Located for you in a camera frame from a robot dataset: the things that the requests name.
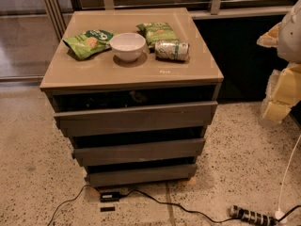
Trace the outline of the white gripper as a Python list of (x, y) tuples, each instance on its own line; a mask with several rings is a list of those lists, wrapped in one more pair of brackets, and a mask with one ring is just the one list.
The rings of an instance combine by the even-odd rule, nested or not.
[[(265, 48), (277, 48), (280, 24), (275, 24), (257, 39)], [(280, 122), (301, 101), (301, 65), (289, 63), (281, 72), (273, 70), (269, 77), (266, 97), (262, 101), (261, 115), (269, 121)]]

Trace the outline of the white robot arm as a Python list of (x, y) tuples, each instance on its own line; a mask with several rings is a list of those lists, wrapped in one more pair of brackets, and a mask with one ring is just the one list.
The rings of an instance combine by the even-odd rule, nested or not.
[(261, 35), (257, 44), (276, 48), (277, 56), (288, 62), (281, 72), (273, 70), (261, 107), (263, 120), (281, 123), (301, 101), (301, 0), (280, 23)]

